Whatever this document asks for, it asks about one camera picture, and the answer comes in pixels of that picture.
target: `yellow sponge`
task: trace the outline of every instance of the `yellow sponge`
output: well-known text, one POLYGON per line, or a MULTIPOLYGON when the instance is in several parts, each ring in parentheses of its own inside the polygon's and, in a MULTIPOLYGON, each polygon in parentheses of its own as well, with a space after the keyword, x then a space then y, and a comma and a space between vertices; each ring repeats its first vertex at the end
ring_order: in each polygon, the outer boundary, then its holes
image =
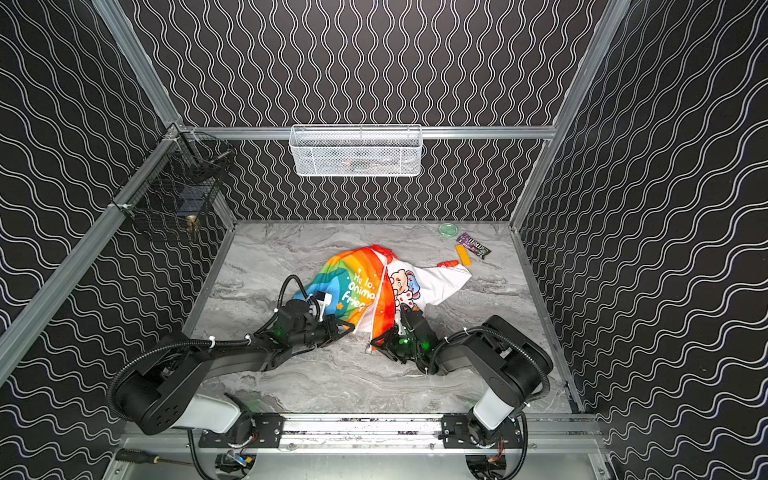
POLYGON ((462 265, 472 265, 472 261, 469 259, 469 255, 467 254, 467 249, 465 249, 463 245, 456 245, 456 252, 458 252, 458 258, 461 259, 462 265))

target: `cartoon bear print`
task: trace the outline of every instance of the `cartoon bear print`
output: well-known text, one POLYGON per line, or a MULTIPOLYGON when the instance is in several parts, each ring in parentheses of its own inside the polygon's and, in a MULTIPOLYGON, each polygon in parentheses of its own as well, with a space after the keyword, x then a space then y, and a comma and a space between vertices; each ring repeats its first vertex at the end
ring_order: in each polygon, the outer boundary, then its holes
POLYGON ((419 284, 413 272, 401 268, 389 276, 389 281, 395 294, 395 308, 400 310, 401 303, 413 308, 413 300, 420 297, 419 284))

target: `wavy line pattern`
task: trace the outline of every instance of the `wavy line pattern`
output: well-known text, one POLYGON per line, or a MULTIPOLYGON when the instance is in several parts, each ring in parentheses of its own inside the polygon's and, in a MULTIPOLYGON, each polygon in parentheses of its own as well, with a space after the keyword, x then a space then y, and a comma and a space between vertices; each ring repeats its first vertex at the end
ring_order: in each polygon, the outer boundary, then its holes
POLYGON ((606 0, 123 0, 189 124, 553 124, 606 0))
POLYGON ((764 478, 768 4, 633 2, 521 229, 625 479, 764 478))
POLYGON ((0 4, 0 334, 164 132, 88 0, 0 4))
POLYGON ((126 361, 180 329, 223 240, 155 244, 126 221, 0 389, 0 478, 98 480, 123 422, 104 405, 126 361))
POLYGON ((288 143, 244 141, 222 187, 263 220, 508 220, 540 140, 426 141, 418 177, 300 177, 288 143))

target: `purple snack wrapper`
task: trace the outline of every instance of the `purple snack wrapper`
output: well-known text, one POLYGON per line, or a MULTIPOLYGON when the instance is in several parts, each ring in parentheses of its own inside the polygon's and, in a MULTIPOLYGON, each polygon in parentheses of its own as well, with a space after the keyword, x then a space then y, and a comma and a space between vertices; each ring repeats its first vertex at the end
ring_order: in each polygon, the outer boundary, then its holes
POLYGON ((462 233, 458 236, 456 241, 463 245, 467 250, 480 257, 481 260, 485 260, 485 256, 491 253, 491 249, 470 237, 468 233, 462 233))

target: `beige cartoon bear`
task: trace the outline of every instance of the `beige cartoon bear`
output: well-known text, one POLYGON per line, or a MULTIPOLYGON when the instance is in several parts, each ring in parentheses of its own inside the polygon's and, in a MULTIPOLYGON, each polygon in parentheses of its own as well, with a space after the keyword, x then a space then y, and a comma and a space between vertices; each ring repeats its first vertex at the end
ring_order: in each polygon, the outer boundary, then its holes
POLYGON ((395 308, 400 310, 400 304, 413 308, 413 292, 409 289, 408 275, 404 269, 400 269, 389 276, 392 283, 392 291, 395 294, 395 308))

